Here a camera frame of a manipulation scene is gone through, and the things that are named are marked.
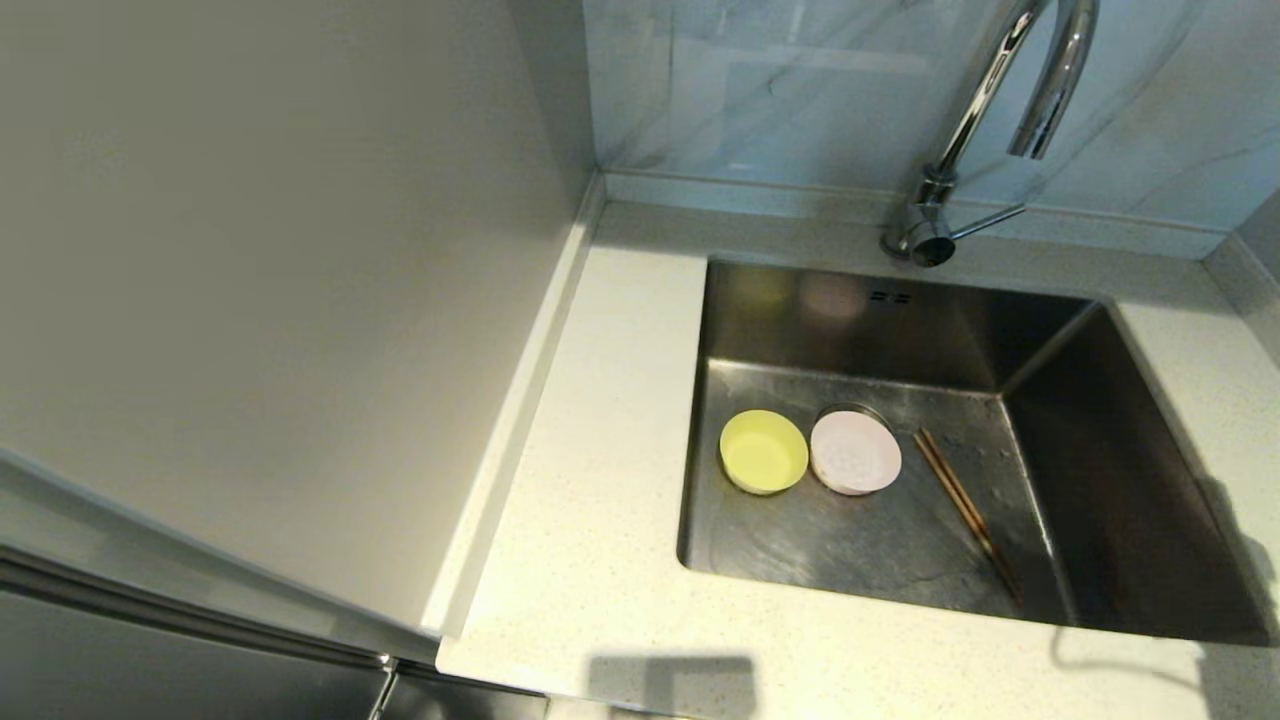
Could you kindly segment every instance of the chrome faucet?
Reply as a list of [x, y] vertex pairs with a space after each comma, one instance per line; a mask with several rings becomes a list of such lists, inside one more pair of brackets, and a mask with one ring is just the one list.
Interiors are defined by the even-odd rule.
[[[952, 231], [947, 224], [943, 206], [955, 190], [959, 176], [956, 165], [964, 155], [978, 123], [987, 113], [1009, 65], [1041, 18], [1051, 0], [1020, 0], [1009, 14], [973, 96], [956, 123], [942, 155], [924, 165], [924, 177], [915, 193], [899, 209], [888, 229], [881, 236], [881, 247], [893, 258], [911, 260], [916, 265], [932, 268], [946, 263], [956, 251], [955, 241], [1007, 220], [1027, 209], [1014, 205], [995, 215]], [[1080, 79], [1084, 59], [1089, 54], [1093, 29], [1097, 26], [1098, 0], [1057, 0], [1057, 28], [1044, 69], [1032, 94], [1023, 122], [1009, 146], [1010, 155], [1030, 156], [1039, 160], [1048, 149], [1048, 141], [1062, 120], [1062, 113], [1071, 100], [1071, 92]]]

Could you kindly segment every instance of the marble backsplash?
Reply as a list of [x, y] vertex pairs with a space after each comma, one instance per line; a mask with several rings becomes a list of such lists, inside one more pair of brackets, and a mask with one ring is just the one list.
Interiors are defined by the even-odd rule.
[[[1280, 3], [1102, 0], [1048, 154], [1005, 147], [1053, 10], [960, 164], [957, 199], [1234, 228], [1280, 186]], [[1009, 3], [584, 0], [600, 164], [906, 191]]]

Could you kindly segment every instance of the countertop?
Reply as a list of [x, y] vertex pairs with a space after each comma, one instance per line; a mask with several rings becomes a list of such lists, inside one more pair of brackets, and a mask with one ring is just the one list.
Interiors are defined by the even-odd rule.
[[707, 258], [1112, 304], [1193, 470], [1280, 585], [1280, 369], [1194, 261], [972, 237], [932, 270], [876, 229], [607, 206], [484, 577], [442, 671], [699, 717], [1280, 717], [1280, 651], [695, 573], [676, 557]]

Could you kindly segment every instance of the bowl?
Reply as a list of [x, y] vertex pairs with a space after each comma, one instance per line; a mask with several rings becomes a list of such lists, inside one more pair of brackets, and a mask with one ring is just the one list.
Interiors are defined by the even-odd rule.
[[800, 482], [809, 465], [804, 433], [772, 410], [746, 410], [724, 423], [719, 441], [724, 474], [751, 495], [773, 495]]

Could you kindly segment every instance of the stainless steel refrigerator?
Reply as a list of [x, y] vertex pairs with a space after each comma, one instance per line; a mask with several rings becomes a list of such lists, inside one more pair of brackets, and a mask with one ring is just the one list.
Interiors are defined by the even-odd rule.
[[449, 678], [0, 548], [3, 720], [532, 720]]

